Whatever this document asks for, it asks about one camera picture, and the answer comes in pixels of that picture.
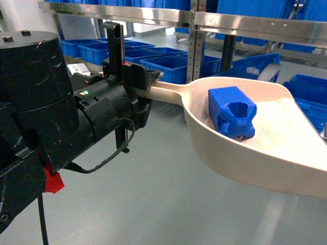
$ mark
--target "blue 3d printed block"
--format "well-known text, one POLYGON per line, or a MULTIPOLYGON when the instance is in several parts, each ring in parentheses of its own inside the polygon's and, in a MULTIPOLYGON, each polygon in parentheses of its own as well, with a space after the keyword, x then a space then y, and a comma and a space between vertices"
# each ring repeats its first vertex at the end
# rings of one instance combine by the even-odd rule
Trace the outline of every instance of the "blue 3d printed block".
POLYGON ((209 115, 219 133, 229 138, 254 136, 256 104, 238 87, 210 89, 208 96, 209 115))

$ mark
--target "white wall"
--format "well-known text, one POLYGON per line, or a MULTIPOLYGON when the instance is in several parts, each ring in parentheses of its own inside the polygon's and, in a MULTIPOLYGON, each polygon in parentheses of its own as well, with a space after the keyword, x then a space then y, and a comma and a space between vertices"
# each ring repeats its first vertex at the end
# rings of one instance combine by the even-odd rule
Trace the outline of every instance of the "white wall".
POLYGON ((57 33, 51 14, 38 8, 40 0, 0 0, 6 31, 49 31, 57 33))

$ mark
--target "black cylindrical actuator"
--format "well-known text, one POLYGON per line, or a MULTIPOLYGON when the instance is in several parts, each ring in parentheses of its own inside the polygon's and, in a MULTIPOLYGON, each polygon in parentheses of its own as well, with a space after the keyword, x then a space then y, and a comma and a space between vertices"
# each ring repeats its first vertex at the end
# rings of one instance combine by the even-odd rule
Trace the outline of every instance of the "black cylindrical actuator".
POLYGON ((0 102, 12 102, 25 130, 42 145, 61 141, 79 118, 60 41, 55 33, 0 33, 0 102))

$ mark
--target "stainless steel shelf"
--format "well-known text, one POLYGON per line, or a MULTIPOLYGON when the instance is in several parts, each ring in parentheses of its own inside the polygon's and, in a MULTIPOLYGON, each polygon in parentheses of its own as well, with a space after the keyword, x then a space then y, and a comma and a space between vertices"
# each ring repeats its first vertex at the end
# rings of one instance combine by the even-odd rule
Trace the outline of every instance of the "stainless steel shelf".
POLYGON ((327 47, 327 22, 196 12, 194 24, 202 31, 327 47))
POLYGON ((150 25, 188 27, 190 12, 175 9, 152 9, 87 4, 38 2, 39 8, 52 14, 67 14, 88 18, 121 20, 150 25))

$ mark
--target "scoop handle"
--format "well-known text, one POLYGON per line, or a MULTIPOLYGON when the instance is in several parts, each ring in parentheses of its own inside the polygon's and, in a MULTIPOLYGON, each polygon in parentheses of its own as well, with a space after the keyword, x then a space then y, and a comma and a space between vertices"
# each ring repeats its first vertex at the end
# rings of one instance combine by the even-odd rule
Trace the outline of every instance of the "scoop handle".
POLYGON ((135 91, 139 97, 182 106, 182 92, 187 89, 186 87, 187 85, 156 82, 147 91, 136 88, 134 88, 133 91, 135 91))

